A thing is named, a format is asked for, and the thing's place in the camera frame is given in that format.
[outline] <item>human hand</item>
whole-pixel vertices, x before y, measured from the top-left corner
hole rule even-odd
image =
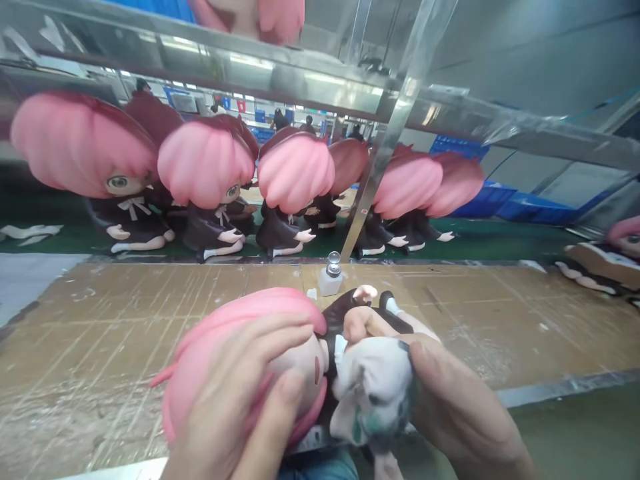
[[[308,243],[315,238],[315,235],[310,232],[311,229],[300,231],[295,234],[295,237],[293,239],[301,241],[302,243]]]
[[[410,344],[421,387],[411,422],[449,458],[458,478],[537,478],[516,424],[487,384],[429,336],[398,338]]]
[[[218,240],[226,243],[236,243],[238,240],[242,239],[242,234],[236,233],[236,231],[236,229],[226,230],[218,235]]]
[[[289,370],[276,380],[252,432],[246,420],[267,364],[312,334],[300,315],[264,317],[234,332],[213,359],[161,480],[276,478],[302,398],[302,375]]]
[[[453,234],[453,232],[446,232],[443,233],[442,235],[440,235],[437,240],[438,241],[449,241],[449,240],[453,240],[455,238],[455,235]]]
[[[122,230],[120,224],[107,227],[107,234],[116,240],[126,240],[131,236],[129,232]]]
[[[389,244],[394,246],[394,247],[404,247],[406,244],[408,244],[409,242],[405,240],[406,235],[403,235],[402,237],[394,237],[391,240],[389,240]]]

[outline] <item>figurine eye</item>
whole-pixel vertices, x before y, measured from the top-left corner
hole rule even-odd
[[[129,183],[129,180],[123,176],[119,175],[118,177],[111,177],[107,180],[107,185],[111,188],[124,188]]]

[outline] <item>fingernail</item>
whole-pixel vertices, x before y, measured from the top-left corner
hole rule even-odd
[[[295,402],[302,396],[302,389],[305,385],[305,379],[298,370],[289,370],[285,372],[281,391],[284,400]]]

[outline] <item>white sock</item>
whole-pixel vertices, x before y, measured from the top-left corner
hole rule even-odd
[[[397,315],[398,312],[402,312],[400,307],[398,307],[398,304],[395,302],[395,298],[390,298],[389,300],[387,300],[387,304],[385,305],[385,309],[388,312],[391,312],[394,315]]]
[[[114,243],[113,246],[111,247],[111,253],[118,253],[118,252],[127,251],[127,250],[129,250],[128,243]]]
[[[211,250],[205,250],[205,254],[204,254],[204,258],[205,260],[208,259],[209,257],[214,257],[217,255],[217,251],[216,249],[211,249]]]

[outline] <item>figurine lying down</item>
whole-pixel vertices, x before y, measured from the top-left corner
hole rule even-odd
[[[271,362],[247,428],[255,426],[278,376],[296,368],[305,378],[305,392],[290,445],[302,439],[319,419],[330,419],[332,437],[352,445],[369,445],[377,480],[401,479],[390,448],[408,422],[413,368],[408,346],[393,337],[414,332],[437,337],[400,310],[391,292],[383,292],[380,308],[371,308],[376,296],[373,287],[361,285],[320,312],[299,290],[272,288],[231,301],[204,318],[182,339],[173,364],[151,382],[154,387],[168,381],[162,422],[169,446],[185,423],[212,362],[215,368],[215,352],[234,329],[268,313],[304,313],[310,317],[315,335]]]

